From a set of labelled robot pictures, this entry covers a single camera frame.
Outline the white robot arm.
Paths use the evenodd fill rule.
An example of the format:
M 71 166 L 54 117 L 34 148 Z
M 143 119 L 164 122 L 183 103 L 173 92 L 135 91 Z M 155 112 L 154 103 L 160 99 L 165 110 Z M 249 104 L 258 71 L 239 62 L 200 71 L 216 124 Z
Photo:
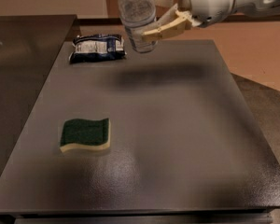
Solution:
M 236 13 L 248 17 L 280 14 L 280 0 L 155 0 L 155 4 L 169 10 L 158 21 L 143 28 L 141 37 L 145 41 L 158 41 L 192 28 L 205 28 Z

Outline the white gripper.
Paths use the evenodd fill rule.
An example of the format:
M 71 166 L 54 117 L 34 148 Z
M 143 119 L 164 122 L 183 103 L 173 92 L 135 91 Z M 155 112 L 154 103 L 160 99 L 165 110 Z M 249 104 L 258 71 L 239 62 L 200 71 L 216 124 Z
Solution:
M 235 0 L 185 0 L 189 11 L 177 11 L 175 19 L 142 33 L 146 42 L 172 38 L 195 27 L 205 28 L 224 21 L 233 11 Z M 154 0 L 157 7 L 171 7 L 176 0 Z

